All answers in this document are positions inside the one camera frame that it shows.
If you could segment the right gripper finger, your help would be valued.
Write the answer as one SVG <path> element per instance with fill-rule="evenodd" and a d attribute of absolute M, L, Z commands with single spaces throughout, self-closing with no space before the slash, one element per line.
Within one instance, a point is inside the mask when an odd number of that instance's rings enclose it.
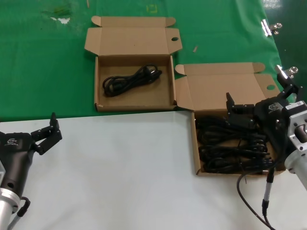
<path fill-rule="evenodd" d="M 254 127 L 254 105 L 253 104 L 235 104 L 230 93 L 226 93 L 226 107 L 228 114 L 228 123 L 237 127 Z"/>
<path fill-rule="evenodd" d="M 289 76 L 281 73 L 277 74 L 277 80 L 283 87 L 282 91 L 277 95 L 277 98 L 287 99 L 292 94 L 295 94 L 295 102 L 303 100 L 304 88 L 302 86 L 295 84 L 295 82 Z"/>

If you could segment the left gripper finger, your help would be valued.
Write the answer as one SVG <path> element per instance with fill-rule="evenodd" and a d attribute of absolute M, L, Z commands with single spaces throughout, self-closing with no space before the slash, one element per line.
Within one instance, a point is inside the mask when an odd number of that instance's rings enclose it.
<path fill-rule="evenodd" d="M 60 140 L 62 140 L 62 134 L 60 130 L 57 130 L 54 133 L 50 134 L 48 137 L 46 137 L 41 143 L 35 145 L 35 151 L 38 152 L 39 155 L 44 155 Z"/>
<path fill-rule="evenodd" d="M 40 141 L 44 139 L 51 140 L 52 138 L 60 141 L 60 128 L 59 122 L 56 118 L 56 113 L 53 112 L 51 114 L 49 126 L 32 132 L 31 136 L 34 141 Z"/>

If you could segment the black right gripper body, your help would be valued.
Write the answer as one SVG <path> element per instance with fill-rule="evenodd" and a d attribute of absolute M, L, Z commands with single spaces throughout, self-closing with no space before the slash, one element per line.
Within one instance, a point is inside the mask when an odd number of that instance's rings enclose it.
<path fill-rule="evenodd" d="M 287 147 L 286 128 L 282 109 L 286 99 L 268 98 L 255 104 L 254 119 L 267 136 L 276 154 L 284 154 Z"/>

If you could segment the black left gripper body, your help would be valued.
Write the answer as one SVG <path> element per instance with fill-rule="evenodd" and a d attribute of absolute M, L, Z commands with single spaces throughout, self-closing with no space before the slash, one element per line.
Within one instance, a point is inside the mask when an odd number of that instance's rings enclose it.
<path fill-rule="evenodd" d="M 29 133 L 0 134 L 0 161 L 5 169 L 1 188 L 8 189 L 18 196 L 23 194 L 33 161 L 34 143 Z"/>

